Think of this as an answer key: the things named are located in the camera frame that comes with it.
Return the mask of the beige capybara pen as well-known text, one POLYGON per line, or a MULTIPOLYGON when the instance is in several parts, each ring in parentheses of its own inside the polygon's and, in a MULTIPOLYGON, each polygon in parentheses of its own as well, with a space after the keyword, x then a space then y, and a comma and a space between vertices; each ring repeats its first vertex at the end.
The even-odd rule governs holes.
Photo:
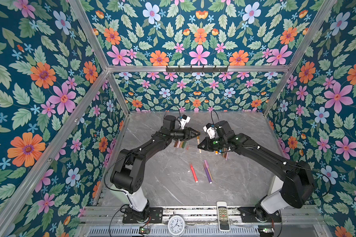
POLYGON ((197 148, 198 148, 198 151, 199 151, 199 153, 201 154, 202 152, 201 152, 201 149, 200 149, 200 147, 199 147, 199 145, 200 145, 200 136, 197 136, 197 148))

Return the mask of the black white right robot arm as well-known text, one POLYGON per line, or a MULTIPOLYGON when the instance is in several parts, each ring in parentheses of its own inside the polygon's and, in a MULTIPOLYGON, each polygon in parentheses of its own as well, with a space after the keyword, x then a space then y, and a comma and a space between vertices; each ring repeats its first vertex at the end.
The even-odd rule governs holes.
POLYGON ((271 171, 283 182, 281 188, 262 198, 256 205, 254 216, 265 222, 269 215, 286 207, 300 209, 315 190, 312 170, 307 162, 295 162, 261 146, 250 136, 235 134, 225 120, 203 127, 207 136, 198 148, 211 152, 235 152, 252 159, 271 171))

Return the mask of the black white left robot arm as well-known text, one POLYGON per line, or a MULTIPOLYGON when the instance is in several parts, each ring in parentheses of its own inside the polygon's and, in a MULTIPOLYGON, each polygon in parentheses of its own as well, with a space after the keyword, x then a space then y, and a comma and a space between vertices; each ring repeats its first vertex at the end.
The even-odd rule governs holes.
POLYGON ((128 210, 138 215, 142 220, 149 216, 150 204, 142 191, 142 183, 146 162, 158 152, 166 149, 172 141, 186 142, 197 138, 200 132, 187 126, 190 117, 182 115, 180 118, 166 115, 162 126, 150 140, 137 148, 123 149, 114 163, 110 182, 119 191, 126 194, 130 201, 128 210))

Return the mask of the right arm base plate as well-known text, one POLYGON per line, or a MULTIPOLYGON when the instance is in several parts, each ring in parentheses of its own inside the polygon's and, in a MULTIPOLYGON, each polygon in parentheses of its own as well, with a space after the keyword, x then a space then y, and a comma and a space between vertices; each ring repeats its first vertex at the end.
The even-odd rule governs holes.
POLYGON ((280 223, 282 217, 279 211, 269 214, 262 208, 256 208, 254 206, 241 206, 237 208, 240 212, 241 219, 244 223, 280 223))

